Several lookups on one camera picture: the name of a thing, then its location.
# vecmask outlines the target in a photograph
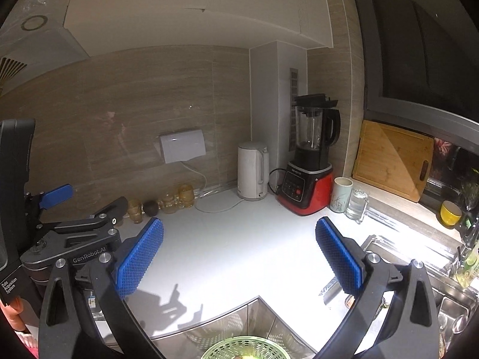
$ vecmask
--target white mug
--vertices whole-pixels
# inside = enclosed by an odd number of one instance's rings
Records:
[[[349,178],[334,178],[329,208],[336,213],[343,213],[348,207],[349,197],[353,191],[353,182]]]

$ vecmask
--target blender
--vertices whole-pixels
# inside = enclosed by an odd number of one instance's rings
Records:
[[[331,198],[332,166],[329,147],[339,138],[338,101],[324,94],[301,95],[295,101],[296,148],[288,163],[278,201],[300,216],[326,207]]]

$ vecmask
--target white outlet cover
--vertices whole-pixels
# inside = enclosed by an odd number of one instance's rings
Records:
[[[165,163],[188,161],[206,155],[202,130],[191,130],[160,136]]]

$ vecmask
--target green colander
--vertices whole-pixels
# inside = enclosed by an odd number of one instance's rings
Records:
[[[206,351],[201,359],[290,359],[276,343],[256,336],[237,336],[220,341]]]

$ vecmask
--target blender control panel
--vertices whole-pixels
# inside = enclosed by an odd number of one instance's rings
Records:
[[[291,172],[287,172],[281,190],[289,198],[295,201],[301,201],[304,193],[304,179],[294,175]]]

